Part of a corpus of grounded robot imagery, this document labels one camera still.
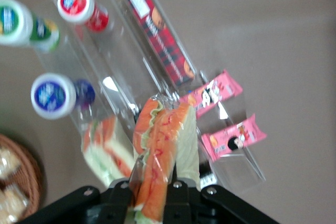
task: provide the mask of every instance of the screw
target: screw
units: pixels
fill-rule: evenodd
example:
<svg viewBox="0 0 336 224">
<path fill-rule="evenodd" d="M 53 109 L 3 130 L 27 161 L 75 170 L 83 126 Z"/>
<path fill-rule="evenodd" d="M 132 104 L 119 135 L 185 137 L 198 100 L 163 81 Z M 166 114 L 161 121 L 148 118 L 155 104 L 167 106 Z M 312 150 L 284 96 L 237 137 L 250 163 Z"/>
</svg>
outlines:
<svg viewBox="0 0 336 224">
<path fill-rule="evenodd" d="M 207 192 L 208 194 L 210 194 L 210 195 L 214 195 L 214 194 L 217 193 L 216 189 L 213 188 L 213 187 L 209 187 L 209 188 L 206 190 L 206 192 Z"/>
<path fill-rule="evenodd" d="M 93 190 L 91 188 L 88 188 L 85 192 L 84 195 L 85 196 L 90 196 L 93 193 Z"/>
<path fill-rule="evenodd" d="M 173 187 L 180 188 L 180 187 L 182 187 L 182 183 L 180 181 L 176 181 L 176 182 L 174 182 Z"/>
<path fill-rule="evenodd" d="M 122 189 L 125 189 L 127 187 L 128 187 L 128 183 L 127 182 L 122 183 L 121 186 L 120 186 L 120 188 L 122 188 Z"/>
</svg>

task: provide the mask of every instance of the clear acrylic rack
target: clear acrylic rack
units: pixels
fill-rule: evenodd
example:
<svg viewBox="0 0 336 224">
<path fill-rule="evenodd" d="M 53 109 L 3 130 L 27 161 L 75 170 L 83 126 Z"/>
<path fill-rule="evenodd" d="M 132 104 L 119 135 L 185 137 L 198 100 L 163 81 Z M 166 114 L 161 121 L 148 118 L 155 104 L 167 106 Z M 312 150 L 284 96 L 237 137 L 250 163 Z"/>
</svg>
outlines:
<svg viewBox="0 0 336 224">
<path fill-rule="evenodd" d="M 49 0 L 37 6 L 34 9 L 37 15 L 49 18 L 58 25 L 61 39 L 55 51 L 43 53 L 36 50 L 36 54 L 46 71 L 62 73 L 72 79 L 87 79 L 93 85 L 97 94 L 94 104 L 87 111 L 75 110 L 70 115 L 80 132 L 83 132 L 93 119 L 104 119 L 115 114 L 131 139 L 135 126 L 134 116 L 150 96 L 162 93 L 178 99 L 188 90 L 202 86 L 215 77 L 216 73 L 203 73 L 197 70 L 201 67 L 192 66 L 197 73 L 195 80 L 178 89 L 173 87 L 126 2 L 96 2 L 107 9 L 110 17 L 108 27 L 101 33 L 93 33 L 85 26 L 67 24 L 58 14 L 56 0 Z M 175 39 L 182 46 L 159 1 L 155 0 L 155 4 Z M 188 57 L 188 60 L 192 63 L 192 57 Z M 239 123 L 237 118 L 244 120 L 246 114 L 245 105 L 241 104 L 244 103 L 243 99 L 234 98 L 232 100 L 235 101 L 219 103 L 217 110 L 209 112 L 204 120 L 197 122 L 199 134 Z M 239 108 L 239 117 L 236 115 L 236 108 Z M 200 150 L 200 155 L 206 158 L 201 142 Z M 236 194 L 265 181 L 249 148 L 210 162 L 210 166 L 218 184 Z"/>
</svg>

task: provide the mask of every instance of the wicker basket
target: wicker basket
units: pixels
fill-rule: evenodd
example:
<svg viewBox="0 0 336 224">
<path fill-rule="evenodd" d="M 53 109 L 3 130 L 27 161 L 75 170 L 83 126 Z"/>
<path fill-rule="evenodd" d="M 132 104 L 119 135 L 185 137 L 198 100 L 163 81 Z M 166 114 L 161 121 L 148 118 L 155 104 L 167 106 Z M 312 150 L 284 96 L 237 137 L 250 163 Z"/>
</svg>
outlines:
<svg viewBox="0 0 336 224">
<path fill-rule="evenodd" d="M 28 197 L 28 208 L 21 217 L 21 219 L 24 219 L 38 210 L 42 193 L 41 170 L 36 160 L 26 148 L 1 134 L 0 146 L 6 147 L 12 151 L 22 163 L 19 170 L 8 180 L 0 180 L 0 187 L 3 189 L 7 185 L 16 183 L 22 192 Z"/>
</svg>

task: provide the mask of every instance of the bottle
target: bottle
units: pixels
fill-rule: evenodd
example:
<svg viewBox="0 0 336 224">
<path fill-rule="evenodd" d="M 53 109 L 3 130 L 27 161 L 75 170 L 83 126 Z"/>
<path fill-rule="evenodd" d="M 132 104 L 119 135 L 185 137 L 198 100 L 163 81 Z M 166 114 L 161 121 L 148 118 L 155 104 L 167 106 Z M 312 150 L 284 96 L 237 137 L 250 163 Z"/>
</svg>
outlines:
<svg viewBox="0 0 336 224">
<path fill-rule="evenodd" d="M 53 21 L 37 17 L 16 0 L 0 0 L 0 45 L 52 51 L 58 41 L 59 30 Z"/>
<path fill-rule="evenodd" d="M 85 24 L 91 31 L 101 32 L 109 22 L 107 10 L 95 0 L 57 0 L 61 17 L 77 25 Z"/>
<path fill-rule="evenodd" d="M 59 119 L 69 115 L 76 107 L 90 108 L 95 100 L 92 85 L 84 79 L 72 82 L 67 76 L 44 73 L 31 87 L 31 103 L 36 113 L 45 119 Z"/>
</svg>

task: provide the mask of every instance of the sandwich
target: sandwich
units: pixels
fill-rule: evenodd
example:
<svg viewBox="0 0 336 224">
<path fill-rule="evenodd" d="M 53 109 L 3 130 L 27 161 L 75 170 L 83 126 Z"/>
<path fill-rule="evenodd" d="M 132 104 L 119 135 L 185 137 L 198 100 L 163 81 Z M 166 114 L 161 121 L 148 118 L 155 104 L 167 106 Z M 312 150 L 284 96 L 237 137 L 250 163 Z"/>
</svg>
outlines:
<svg viewBox="0 0 336 224">
<path fill-rule="evenodd" d="M 135 164 L 132 143 L 116 116 L 89 125 L 82 140 L 82 153 L 106 187 L 115 179 L 129 178 Z"/>
<path fill-rule="evenodd" d="M 135 201 L 137 223 L 160 223 L 169 177 L 176 163 L 179 178 L 195 180 L 199 188 L 196 112 L 188 103 L 167 108 L 160 98 L 144 105 L 133 134 L 138 154 L 146 151 L 143 182 Z"/>
</svg>

